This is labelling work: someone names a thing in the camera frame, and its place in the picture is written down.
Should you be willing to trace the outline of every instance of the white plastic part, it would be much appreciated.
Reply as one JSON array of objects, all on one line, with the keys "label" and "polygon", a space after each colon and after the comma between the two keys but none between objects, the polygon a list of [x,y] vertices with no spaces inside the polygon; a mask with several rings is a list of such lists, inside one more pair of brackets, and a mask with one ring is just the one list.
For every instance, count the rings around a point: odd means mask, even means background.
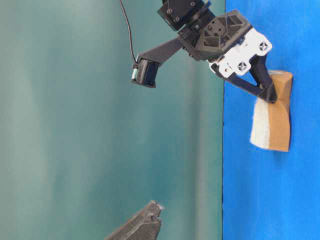
[{"label": "white plastic part", "polygon": [[250,59],[255,55],[265,56],[272,49],[269,40],[252,28],[243,39],[231,48],[226,54],[214,62],[209,62],[210,69],[213,64],[218,65],[218,71],[224,78],[229,78],[233,73],[243,76],[250,69]]}]

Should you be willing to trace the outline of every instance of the black 3d-printed part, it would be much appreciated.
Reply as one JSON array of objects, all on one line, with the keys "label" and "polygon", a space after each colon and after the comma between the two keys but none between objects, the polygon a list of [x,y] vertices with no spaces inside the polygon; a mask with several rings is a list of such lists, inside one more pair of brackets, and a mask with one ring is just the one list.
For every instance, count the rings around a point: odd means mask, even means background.
[{"label": "black 3d-printed part", "polygon": [[195,51],[202,60],[216,58],[234,47],[251,28],[237,10],[218,16],[203,29]]},{"label": "black 3d-printed part", "polygon": [[161,207],[151,201],[105,240],[156,240],[161,227]]}]

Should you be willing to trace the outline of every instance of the blue surface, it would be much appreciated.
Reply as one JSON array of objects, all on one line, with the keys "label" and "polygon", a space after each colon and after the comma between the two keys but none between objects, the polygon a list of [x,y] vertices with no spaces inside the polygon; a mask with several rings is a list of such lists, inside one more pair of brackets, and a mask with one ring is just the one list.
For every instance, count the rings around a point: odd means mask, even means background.
[{"label": "blue surface", "polygon": [[289,153],[250,144],[255,97],[225,84],[225,240],[320,239],[318,0],[228,0],[273,44],[268,69],[294,74]]}]

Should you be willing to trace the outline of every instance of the black mount arm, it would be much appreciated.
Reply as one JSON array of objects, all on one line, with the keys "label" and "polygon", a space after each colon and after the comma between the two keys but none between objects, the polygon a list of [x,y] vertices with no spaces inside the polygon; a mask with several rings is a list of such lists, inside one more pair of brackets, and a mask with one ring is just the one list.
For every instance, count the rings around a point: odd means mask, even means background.
[{"label": "black mount arm", "polygon": [[156,87],[158,68],[182,48],[178,37],[141,53],[137,57],[137,66],[133,66],[132,82],[148,88]]}]

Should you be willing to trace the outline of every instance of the white sponge layer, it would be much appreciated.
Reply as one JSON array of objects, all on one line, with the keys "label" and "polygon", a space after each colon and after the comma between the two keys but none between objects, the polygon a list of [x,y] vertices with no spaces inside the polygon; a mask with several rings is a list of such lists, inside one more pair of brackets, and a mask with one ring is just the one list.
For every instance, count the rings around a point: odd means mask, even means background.
[{"label": "white sponge layer", "polygon": [[269,149],[270,123],[268,103],[260,98],[256,100],[254,107],[250,142],[259,148]]}]

